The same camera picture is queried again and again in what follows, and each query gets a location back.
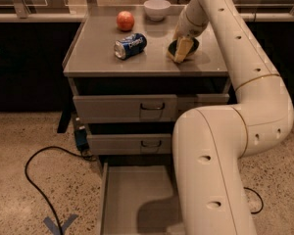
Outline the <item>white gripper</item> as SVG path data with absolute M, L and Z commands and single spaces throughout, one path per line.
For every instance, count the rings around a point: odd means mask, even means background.
M 198 0 L 190 0 L 179 15 L 172 40 L 177 40 L 173 60 L 182 63 L 194 50 L 194 40 L 207 28 L 208 16 Z

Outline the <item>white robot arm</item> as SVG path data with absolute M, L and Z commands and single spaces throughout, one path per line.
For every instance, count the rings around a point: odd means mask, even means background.
M 277 69 L 234 6 L 235 0 L 191 0 L 174 40 L 211 26 L 235 91 L 232 105 L 199 107 L 175 123 L 172 157 L 185 235 L 257 235 L 238 160 L 287 137 L 294 109 Z

